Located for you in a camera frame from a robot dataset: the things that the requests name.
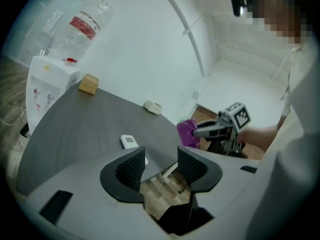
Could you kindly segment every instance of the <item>wall outlet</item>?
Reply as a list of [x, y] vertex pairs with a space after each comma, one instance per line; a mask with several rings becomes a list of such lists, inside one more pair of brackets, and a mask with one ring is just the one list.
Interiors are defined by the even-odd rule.
[[199, 98], [199, 92], [196, 91], [196, 90], [194, 90], [194, 91], [193, 91], [193, 94], [192, 94], [192, 99], [195, 100], [195, 101], [197, 101], [198, 98]]

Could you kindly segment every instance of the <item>purple cloth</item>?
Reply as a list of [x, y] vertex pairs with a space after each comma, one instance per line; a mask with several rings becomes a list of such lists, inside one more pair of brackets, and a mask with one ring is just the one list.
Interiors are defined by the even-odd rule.
[[193, 135], [193, 131], [198, 129], [196, 120], [188, 119], [176, 125], [182, 146], [197, 149], [200, 144], [200, 138]]

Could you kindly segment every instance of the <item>white device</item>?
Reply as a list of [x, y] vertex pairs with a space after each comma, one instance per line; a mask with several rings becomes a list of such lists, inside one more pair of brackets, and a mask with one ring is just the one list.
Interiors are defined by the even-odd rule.
[[151, 102], [150, 100], [144, 104], [144, 108], [155, 115], [159, 115], [162, 111], [162, 107], [159, 104]]
[[49, 108], [78, 80], [80, 70], [50, 56], [34, 56], [26, 82], [26, 116], [30, 134]]
[[[135, 138], [132, 135], [122, 135], [120, 139], [124, 149], [126, 150], [139, 147], [138, 143], [136, 142]], [[145, 165], [149, 163], [146, 156], [144, 156], [144, 163]]]

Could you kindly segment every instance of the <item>remote control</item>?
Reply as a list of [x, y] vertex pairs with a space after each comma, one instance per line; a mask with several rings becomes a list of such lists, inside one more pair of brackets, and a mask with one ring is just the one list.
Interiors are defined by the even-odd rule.
[[[120, 139], [124, 149], [126, 150], [139, 147], [138, 143], [136, 142], [135, 138], [132, 135], [122, 135]], [[144, 157], [144, 163], [145, 165], [149, 163], [146, 157]]]

